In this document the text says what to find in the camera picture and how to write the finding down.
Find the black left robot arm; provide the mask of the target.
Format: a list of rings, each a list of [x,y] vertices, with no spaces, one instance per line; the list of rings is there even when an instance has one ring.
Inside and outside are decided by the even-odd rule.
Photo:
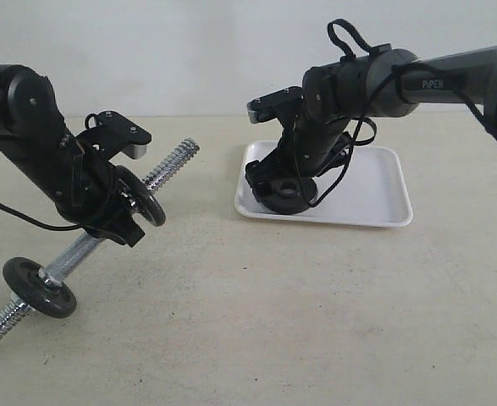
[[[120,152],[135,158],[151,135],[115,111],[73,135],[58,110],[48,77],[22,65],[0,64],[0,151],[68,222],[96,238],[134,246],[144,235],[121,195]]]

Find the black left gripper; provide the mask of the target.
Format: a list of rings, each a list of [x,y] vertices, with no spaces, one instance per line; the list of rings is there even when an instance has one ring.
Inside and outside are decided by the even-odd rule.
[[[79,143],[75,151],[67,189],[55,203],[58,214],[92,237],[134,247],[145,232],[121,202],[114,165],[92,144]]]

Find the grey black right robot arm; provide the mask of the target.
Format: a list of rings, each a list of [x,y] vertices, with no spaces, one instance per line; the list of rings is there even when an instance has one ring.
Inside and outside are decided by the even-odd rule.
[[[350,123],[403,118],[423,103],[467,106],[497,142],[497,46],[421,60],[383,44],[307,70],[301,85],[248,103],[253,123],[275,119],[283,131],[267,156],[246,164],[246,182],[271,211],[312,208],[324,197],[316,178],[346,170],[354,149],[364,145],[348,131]]]

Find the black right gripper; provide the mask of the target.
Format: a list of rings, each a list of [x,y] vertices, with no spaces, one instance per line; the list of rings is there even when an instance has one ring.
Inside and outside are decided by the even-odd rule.
[[[304,111],[284,115],[280,121],[282,135],[273,158],[245,165],[245,178],[256,200],[275,203],[282,175],[291,178],[299,173],[302,178],[316,177],[350,122],[349,117],[337,117],[317,123]]]

